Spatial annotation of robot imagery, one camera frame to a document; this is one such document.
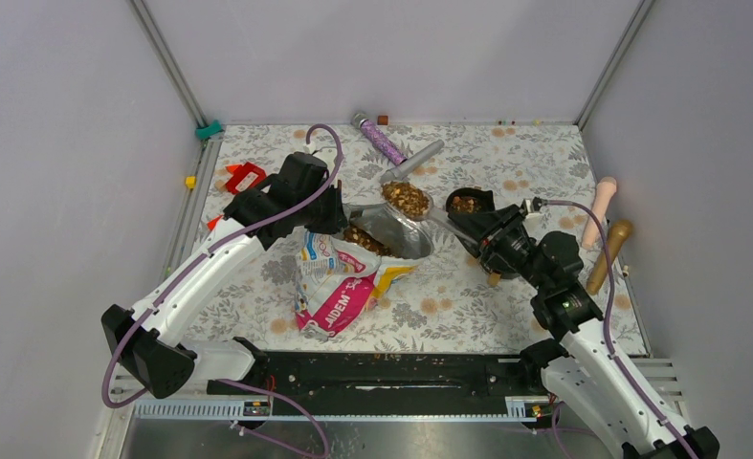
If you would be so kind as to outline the clear plastic scoop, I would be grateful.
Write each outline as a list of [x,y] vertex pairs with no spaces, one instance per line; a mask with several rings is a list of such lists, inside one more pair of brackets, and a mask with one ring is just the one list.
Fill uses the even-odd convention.
[[407,182],[388,182],[382,185],[382,197],[395,211],[414,222],[434,222],[469,244],[474,237],[458,228],[447,212],[434,205],[432,197],[422,189]]

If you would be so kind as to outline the pet food bag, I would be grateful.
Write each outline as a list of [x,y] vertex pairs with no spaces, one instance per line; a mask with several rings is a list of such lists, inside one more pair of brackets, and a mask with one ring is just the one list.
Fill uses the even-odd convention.
[[299,330],[330,339],[433,253],[420,224],[387,204],[352,206],[351,226],[307,231],[296,254],[294,310]]

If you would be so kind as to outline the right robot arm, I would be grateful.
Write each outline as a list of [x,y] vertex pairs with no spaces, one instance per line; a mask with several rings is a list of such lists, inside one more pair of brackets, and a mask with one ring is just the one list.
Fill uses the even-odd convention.
[[578,279],[584,263],[575,236],[556,230],[536,240],[527,233],[525,218],[542,205],[446,206],[454,233],[485,271],[521,278],[536,291],[533,314],[550,337],[522,351],[522,387],[556,395],[615,458],[718,457],[712,430],[674,412],[613,339],[609,314]]

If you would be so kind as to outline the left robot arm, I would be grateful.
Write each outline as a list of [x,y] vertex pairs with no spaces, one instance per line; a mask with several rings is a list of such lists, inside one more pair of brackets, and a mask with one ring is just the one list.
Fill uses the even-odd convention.
[[112,360],[157,399],[191,381],[231,380],[254,393],[267,368],[243,339],[187,340],[189,327],[216,294],[276,241],[298,228],[335,234],[347,224],[337,165],[295,152],[279,172],[238,192],[202,245],[159,287],[125,309],[110,306],[101,324]]

